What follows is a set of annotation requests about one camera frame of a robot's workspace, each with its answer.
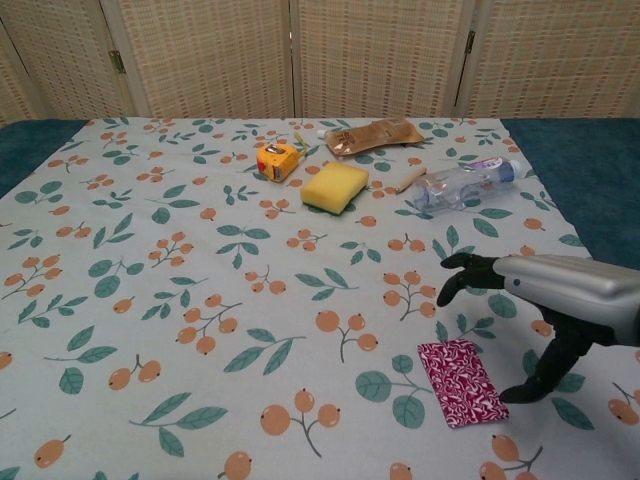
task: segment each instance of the robotic hand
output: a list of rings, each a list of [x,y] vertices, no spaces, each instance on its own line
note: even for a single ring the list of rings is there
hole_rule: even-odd
[[[465,287],[504,288],[538,307],[555,330],[533,376],[500,394],[505,403],[544,398],[593,343],[640,346],[640,271],[556,255],[456,253],[441,265],[464,270],[444,284],[438,306],[448,305]]]

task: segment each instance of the tablecloth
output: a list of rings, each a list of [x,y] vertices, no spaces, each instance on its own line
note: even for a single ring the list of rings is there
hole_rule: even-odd
[[[341,160],[370,172],[341,216],[302,205],[315,130],[368,121],[97,119],[0,200],[0,478],[637,476],[634,349],[446,425],[418,344],[473,341],[501,390],[552,332],[504,291],[437,308],[440,260],[588,253],[530,169],[433,218],[394,195],[418,166],[528,166],[498,120],[412,119],[423,143]],[[296,131],[308,157],[266,181],[255,148]]]

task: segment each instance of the blue carpet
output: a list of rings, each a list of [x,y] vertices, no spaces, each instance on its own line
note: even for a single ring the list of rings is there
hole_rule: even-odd
[[[0,129],[0,197],[65,144],[86,120],[26,120]]]
[[[640,119],[503,124],[593,258],[640,269]]]
[[[640,120],[504,120],[594,259],[640,269]],[[0,197],[69,140],[83,120],[0,129]]]

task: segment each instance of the red patterned card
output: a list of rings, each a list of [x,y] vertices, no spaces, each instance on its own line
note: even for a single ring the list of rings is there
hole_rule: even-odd
[[[473,343],[425,343],[418,345],[418,354],[451,428],[509,418]]]

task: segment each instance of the sponge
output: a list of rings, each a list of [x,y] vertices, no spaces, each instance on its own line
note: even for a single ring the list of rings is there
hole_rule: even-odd
[[[369,180],[369,172],[329,162],[300,191],[302,201],[339,215]]]

